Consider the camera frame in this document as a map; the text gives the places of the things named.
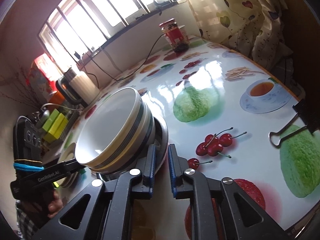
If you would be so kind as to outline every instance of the electric kettle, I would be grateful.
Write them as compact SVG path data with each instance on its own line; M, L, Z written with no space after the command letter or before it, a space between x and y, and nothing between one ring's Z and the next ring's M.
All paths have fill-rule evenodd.
M56 81L56 87L70 104L82 105L84 108L100 93L85 72L76 73L72 68Z

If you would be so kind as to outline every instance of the wall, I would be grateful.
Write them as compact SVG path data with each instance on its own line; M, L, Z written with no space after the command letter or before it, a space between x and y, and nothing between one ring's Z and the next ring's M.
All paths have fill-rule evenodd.
M0 92L14 98L17 96L10 86L1 86ZM0 105L0 210L12 229L17 229L15 200L10 191L10 182L16 179L12 166L12 129L18 116L29 114L34 109L3 97L0 97Z
M0 51L6 55L5 60L9 65L15 67L19 62L23 67L29 68L32 60L44 52L37 36L44 22L60 1L15 1L0 25ZM188 34L199 35L196 21L185 2L165 10L161 16L154 15L136 25L116 41L110 43L105 50L110 54L117 67L125 70L148 54L153 43L161 35L158 25L173 17L179 25L186 25ZM165 43L166 41L162 38L156 48ZM120 73L103 52L100 52L94 61L112 76ZM106 85L111 80L93 62L88 64L87 70L98 74L100 86Z

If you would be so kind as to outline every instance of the blue rubber band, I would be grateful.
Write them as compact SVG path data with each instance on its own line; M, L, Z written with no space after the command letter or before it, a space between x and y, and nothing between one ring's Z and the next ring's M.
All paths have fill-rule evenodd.
M14 163L13 167L19 171L43 171L44 170L44 167L30 166L30 165L21 164L21 163Z
M25 169L20 169L20 168L15 168L16 171L24 171L24 172L38 172L38 171L33 171L33 170L25 170Z

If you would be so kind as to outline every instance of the power cord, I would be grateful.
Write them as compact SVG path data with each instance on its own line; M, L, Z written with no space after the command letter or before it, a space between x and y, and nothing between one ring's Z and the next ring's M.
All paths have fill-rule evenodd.
M105 74L107 74L110 78L112 78L112 79L115 80L115 81L121 81L121 80L124 80L124 79L132 76L133 74L135 74L135 73L145 64L145 62L148 60L148 58L149 58L149 56L150 56L150 54L151 54L154 46L156 45L156 43L158 42L158 40L159 40L163 35L164 35L164 34L161 34L160 37L156 40L156 42L153 44L153 46L151 47L151 50L150 50L150 52L149 52L146 60L141 64L141 66L138 67L138 68L137 68L133 73L131 73L130 75L128 75L128 76L126 76L126 77L124 77L124 78L120 78L120 79L115 79L114 77L110 76L104 69L102 69L102 68L93 60L93 58L92 58L87 52L86 52L86 54L87 54L88 57L93 61L93 63L95 63L95 64L97 65L97 67L98 67L100 70L102 70Z
M47 103L47 104L44 104L43 106L41 106L41 110L44 111L44 108L46 106L60 106L60 107L63 107L63 108L66 108L66 109L69 109L69 110L73 110L73 111L82 111L82 109L75 109L75 108L69 108L69 107L66 107L66 106L62 106L62 105L58 105L58 104L53 104L53 103Z
M92 76L94 76L94 77L96 78L96 81L97 81L97 87L99 88L99 87L100 87L100 85L99 85L99 81L98 81L97 76L96 76L95 74L89 73L89 72L87 71L87 69L85 68L85 65L84 65L84 62L83 62L82 57L81 57L81 56L80 56L76 51L74 52L74 54L73 54L73 55L75 55L75 57L76 57L78 60L81 60L81 61L82 61L82 65L83 65L84 71L85 71L88 75L92 75Z

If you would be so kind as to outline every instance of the bowl rim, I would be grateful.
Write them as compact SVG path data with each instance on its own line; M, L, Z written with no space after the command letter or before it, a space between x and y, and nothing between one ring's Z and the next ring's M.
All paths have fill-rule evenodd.
M113 138L113 140L104 148L104 150L98 155L96 156L95 158L91 159L90 161L86 162L86 163L81 163L78 162L81 164L81 165L84 165L84 166L97 166L99 165L100 163L102 163L105 159L107 159L104 155L106 154L107 151L109 151L111 148L114 149L114 151L119 147L119 145L121 144L121 137L125 137L128 132L130 131L130 128L131 126L134 124L134 121L136 120L136 117L138 115L138 112L139 112L139 109L141 107L141 102L142 102L142 99L141 99L141 96L140 94L138 93L138 91L134 88L131 88L131 87L127 87L127 88L122 88L120 90L118 90L117 92L115 92L114 94L112 94L105 102L107 102L111 97L113 96L116 96L117 94L119 94L122 90L132 90L135 92L135 101L134 101L134 104L133 104L133 107L131 109L131 112L127 118L127 120L125 121L124 125L121 127L121 129L119 130L119 132L116 134L116 136ZM105 102L103 102L100 106L97 107L96 111L102 107L102 105L105 106ZM80 147L81 143L79 143L80 139L83 139L81 138L81 135L83 135L83 131L84 129L86 128L86 125L87 123L90 121L90 119L94 116L94 113L92 116L90 116L87 120L87 122L85 123L85 125L82 127L82 130L80 131L79 133L79 137L78 137L78 140L76 142L76 149L75 149L75 157L77 156L77 152L79 154L79 151L77 151L77 148Z

